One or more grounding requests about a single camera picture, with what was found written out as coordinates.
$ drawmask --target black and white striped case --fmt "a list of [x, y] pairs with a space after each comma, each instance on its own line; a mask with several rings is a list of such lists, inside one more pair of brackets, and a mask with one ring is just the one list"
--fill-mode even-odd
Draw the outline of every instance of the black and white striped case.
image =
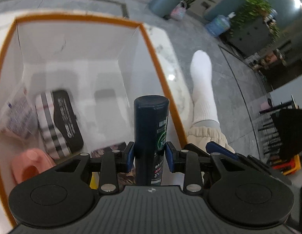
[[67, 91], [43, 92], [36, 97], [35, 107], [47, 153], [53, 159], [61, 159], [83, 148]]

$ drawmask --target blue water bottle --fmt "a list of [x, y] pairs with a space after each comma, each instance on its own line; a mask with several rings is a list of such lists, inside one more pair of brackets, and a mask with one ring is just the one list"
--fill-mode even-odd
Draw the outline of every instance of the blue water bottle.
[[230, 29], [231, 23], [230, 19], [235, 16], [235, 13], [230, 13], [227, 17], [223, 15], [218, 15], [211, 21], [209, 24], [205, 26], [205, 29], [213, 36], [218, 37], [220, 34], [226, 32]]

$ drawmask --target bottle label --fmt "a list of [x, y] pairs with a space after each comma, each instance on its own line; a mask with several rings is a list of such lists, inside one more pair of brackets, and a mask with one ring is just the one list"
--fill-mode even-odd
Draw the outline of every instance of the bottle label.
[[160, 186], [163, 175], [163, 163], [164, 163], [164, 146], [166, 143], [166, 134], [167, 134], [167, 120], [162, 120], [159, 122], [157, 135], [156, 135], [156, 145], [154, 153], [154, 173], [151, 184], [155, 186]]

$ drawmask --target beige pants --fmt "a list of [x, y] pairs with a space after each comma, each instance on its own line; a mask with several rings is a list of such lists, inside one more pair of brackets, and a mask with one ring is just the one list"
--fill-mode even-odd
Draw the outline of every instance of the beige pants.
[[203, 151], [206, 151], [206, 144], [210, 141], [221, 145], [227, 150], [235, 153], [235, 151], [228, 145], [225, 135], [221, 132], [220, 128], [211, 127], [192, 127], [188, 132], [188, 143], [194, 144]]

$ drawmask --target dark patterned package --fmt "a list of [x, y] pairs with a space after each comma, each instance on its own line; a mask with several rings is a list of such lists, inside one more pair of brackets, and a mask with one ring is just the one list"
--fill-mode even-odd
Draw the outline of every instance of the dark patterned package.
[[[119, 144], [111, 145], [106, 148], [96, 149], [91, 153], [92, 158], [100, 158], [104, 153], [112, 150], [124, 151], [126, 148], [126, 143], [122, 142]], [[118, 173], [117, 180], [119, 182], [119, 188], [122, 189], [125, 185], [135, 185], [136, 184], [136, 170], [133, 165], [130, 173]]]

